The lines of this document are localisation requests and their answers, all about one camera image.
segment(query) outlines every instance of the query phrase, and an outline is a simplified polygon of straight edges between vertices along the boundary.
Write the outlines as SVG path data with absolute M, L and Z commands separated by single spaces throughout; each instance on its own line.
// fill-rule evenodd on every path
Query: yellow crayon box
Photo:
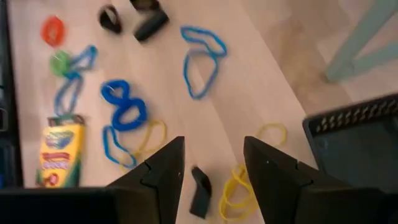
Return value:
M 83 145 L 84 122 L 58 124 L 49 118 L 50 126 L 44 129 L 40 147 L 36 184 L 39 187 L 78 187 Z

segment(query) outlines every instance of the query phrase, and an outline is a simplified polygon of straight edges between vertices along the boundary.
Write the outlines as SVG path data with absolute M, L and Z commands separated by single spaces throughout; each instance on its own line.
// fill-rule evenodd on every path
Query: blue rubber band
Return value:
M 98 54 L 97 48 L 94 45 L 89 45 L 80 55 L 70 60 L 69 66 L 72 68 L 72 70 L 76 70 L 79 72 L 91 70 L 94 67 L 94 61 L 95 58 L 97 57 L 97 54 Z M 79 66 L 79 63 L 86 58 L 88 58 L 87 65 Z
M 183 77 L 185 80 L 185 83 L 187 84 L 187 88 L 188 88 L 188 92 L 189 95 L 194 99 L 194 100 L 200 100 L 202 99 L 207 92 L 210 89 L 211 84 L 213 84 L 215 78 L 217 77 L 218 74 L 218 58 L 222 58 L 225 57 L 227 55 L 227 49 L 226 46 L 224 44 L 224 42 L 214 33 L 212 33 L 212 31 L 210 30 L 205 30 L 199 27 L 192 27 L 192 26 L 183 26 L 180 29 L 181 31 L 181 36 L 187 41 L 187 42 L 191 42 L 191 43 L 196 43 L 196 44 L 202 44 L 206 47 L 207 50 L 189 50 L 185 56 L 184 59 L 184 63 L 183 63 Z M 215 42 L 220 45 L 221 50 L 220 51 L 215 51 L 213 50 L 206 41 L 204 41 L 203 39 L 199 39 L 199 38 L 195 38 L 195 37 L 191 37 L 188 35 L 189 32 L 192 33 L 196 33 L 196 34 L 201 34 L 201 35 L 209 35 L 210 37 L 212 37 Z M 214 60 L 215 62 L 215 67 L 210 75 L 210 78 L 208 79 L 208 81 L 205 84 L 205 87 L 203 88 L 202 91 L 200 91 L 197 94 L 194 94 L 194 92 L 192 91 L 192 86 L 189 82 L 188 79 L 188 63 L 189 63 L 189 57 L 194 56 L 194 55 L 207 55 L 209 56 L 211 59 Z
M 121 164 L 117 159 L 115 159 L 112 155 L 111 152 L 109 150 L 109 142 L 108 142 L 108 131 L 111 131 L 112 134 L 112 138 L 113 138 L 113 143 L 116 145 L 116 147 L 118 147 L 120 150 L 128 153 L 130 155 L 130 158 L 132 160 L 132 164 L 131 165 L 125 165 L 122 164 L 125 168 L 128 169 L 132 169 L 137 165 L 137 159 L 129 153 L 129 151 L 122 147 L 119 142 L 118 142 L 118 138 L 116 137 L 116 131 L 114 130 L 114 128 L 112 126 L 105 126 L 102 130 L 102 140 L 103 140 L 103 144 L 104 144 L 104 149 L 105 149 L 105 156 L 112 162 L 116 163 L 116 164 Z
M 55 95 L 55 99 L 54 99 L 54 113 L 57 116 L 68 116 L 68 115 L 73 114 L 73 111 L 75 110 L 75 106 L 76 106 L 77 97 L 80 94 L 81 87 L 83 85 L 83 78 L 76 71 L 66 73 L 65 77 L 67 78 L 67 80 L 61 86 L 61 88 L 58 90 L 57 94 Z M 62 106 L 62 98 L 64 97 L 65 92 L 72 86 L 72 84 L 74 82 L 76 82 L 76 87 L 72 93 L 72 97 L 69 102 L 69 108 L 66 110 Z
M 122 89 L 121 97 L 115 96 L 114 91 L 117 89 Z M 125 80 L 111 80 L 103 84 L 101 88 L 101 94 L 103 98 L 112 105 L 116 105 L 117 109 L 112 115 L 112 125 L 105 126 L 103 129 L 103 143 L 104 143 L 104 150 L 105 156 L 112 162 L 116 164 L 120 164 L 120 162 L 113 158 L 109 152 L 109 145 L 108 145 L 108 130 L 111 130 L 113 136 L 114 144 L 120 148 L 122 151 L 127 152 L 131 157 L 133 163 L 131 166 L 127 166 L 123 164 L 124 167 L 132 169 L 137 164 L 137 159 L 129 153 L 129 151 L 123 148 L 116 139 L 116 131 L 130 131 L 133 129 L 137 129 L 142 126 L 147 120 L 147 111 L 145 103 L 142 99 L 139 98 L 130 98 L 130 85 Z M 128 123 L 122 123 L 121 118 L 122 116 L 131 108 L 137 107 L 139 111 L 139 115 L 136 119 Z

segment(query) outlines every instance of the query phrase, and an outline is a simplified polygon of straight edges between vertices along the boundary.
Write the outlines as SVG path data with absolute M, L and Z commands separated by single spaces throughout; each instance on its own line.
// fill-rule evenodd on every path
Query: black rubber piece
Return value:
M 159 9 L 135 31 L 134 36 L 139 42 L 147 40 L 169 21 L 166 13 Z
M 192 167 L 192 176 L 197 183 L 197 190 L 193 196 L 191 209 L 189 212 L 200 218 L 206 218 L 207 210 L 210 205 L 211 184 L 208 176 L 198 167 Z
M 113 13 L 112 19 L 108 14 L 109 12 Z M 120 22 L 119 14 L 115 7 L 110 4 L 101 8 L 99 12 L 99 23 L 102 28 L 114 32 L 115 34 L 120 34 L 122 32 L 122 24 Z
M 130 2 L 138 11 L 156 10 L 160 7 L 157 0 L 130 0 Z

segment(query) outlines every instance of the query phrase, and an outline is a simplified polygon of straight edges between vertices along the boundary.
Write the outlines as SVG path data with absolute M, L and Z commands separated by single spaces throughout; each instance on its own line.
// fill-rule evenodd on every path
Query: red rubber band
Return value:
M 59 46 L 65 35 L 65 26 L 57 16 L 50 16 L 44 21 L 41 36 L 52 47 Z

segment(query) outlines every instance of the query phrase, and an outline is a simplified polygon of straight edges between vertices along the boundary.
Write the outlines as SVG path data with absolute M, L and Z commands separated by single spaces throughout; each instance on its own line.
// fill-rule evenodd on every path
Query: light blue table leg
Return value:
M 352 77 L 374 66 L 398 58 L 398 42 L 394 42 L 354 60 L 355 56 L 396 13 L 397 9 L 398 0 L 375 0 L 373 7 L 361 19 L 331 61 L 326 71 L 326 76 L 330 81 Z

